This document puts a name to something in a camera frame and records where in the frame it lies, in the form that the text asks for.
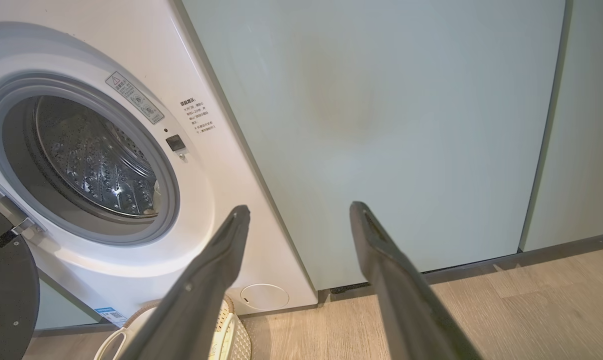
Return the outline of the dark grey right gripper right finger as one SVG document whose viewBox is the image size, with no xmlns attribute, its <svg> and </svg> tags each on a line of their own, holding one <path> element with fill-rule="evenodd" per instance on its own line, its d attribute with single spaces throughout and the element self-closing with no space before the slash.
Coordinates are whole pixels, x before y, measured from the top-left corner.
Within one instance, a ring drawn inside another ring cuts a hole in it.
<svg viewBox="0 0 603 360">
<path fill-rule="evenodd" d="M 349 218 L 359 268 L 377 294 L 390 357 L 479 360 L 479 351 L 372 210 L 352 202 Z"/>
</svg>

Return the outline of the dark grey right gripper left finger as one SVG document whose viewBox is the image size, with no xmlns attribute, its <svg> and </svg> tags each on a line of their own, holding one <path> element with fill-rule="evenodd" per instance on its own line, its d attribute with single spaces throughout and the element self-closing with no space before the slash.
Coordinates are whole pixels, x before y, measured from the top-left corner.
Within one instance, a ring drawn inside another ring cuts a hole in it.
<svg viewBox="0 0 603 360">
<path fill-rule="evenodd" d="M 123 360 L 205 360 L 224 295 L 239 276 L 251 212 L 234 207 L 125 349 Z"/>
</svg>

